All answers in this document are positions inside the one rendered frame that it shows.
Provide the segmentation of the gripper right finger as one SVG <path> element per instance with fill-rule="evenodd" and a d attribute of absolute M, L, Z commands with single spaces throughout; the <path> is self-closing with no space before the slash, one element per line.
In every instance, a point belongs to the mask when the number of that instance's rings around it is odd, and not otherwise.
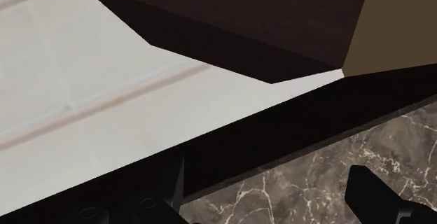
<path fill-rule="evenodd" d="M 437 211 L 403 199 L 363 165 L 349 168 L 345 202 L 361 224 L 437 224 Z"/>

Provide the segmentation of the dark brown robot stand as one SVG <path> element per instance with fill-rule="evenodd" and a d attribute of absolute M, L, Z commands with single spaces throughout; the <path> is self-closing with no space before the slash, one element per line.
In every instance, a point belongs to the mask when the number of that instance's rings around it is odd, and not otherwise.
<path fill-rule="evenodd" d="M 152 46 L 267 83 L 343 66 L 364 0 L 99 0 Z"/>

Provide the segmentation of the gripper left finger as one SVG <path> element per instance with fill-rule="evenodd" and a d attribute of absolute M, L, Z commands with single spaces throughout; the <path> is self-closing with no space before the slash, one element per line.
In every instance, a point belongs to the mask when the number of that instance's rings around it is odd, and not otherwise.
<path fill-rule="evenodd" d="M 189 224 L 179 210 L 183 198 L 184 158 L 171 159 L 157 188 L 128 193 L 114 209 L 97 202 L 78 204 L 58 224 Z"/>

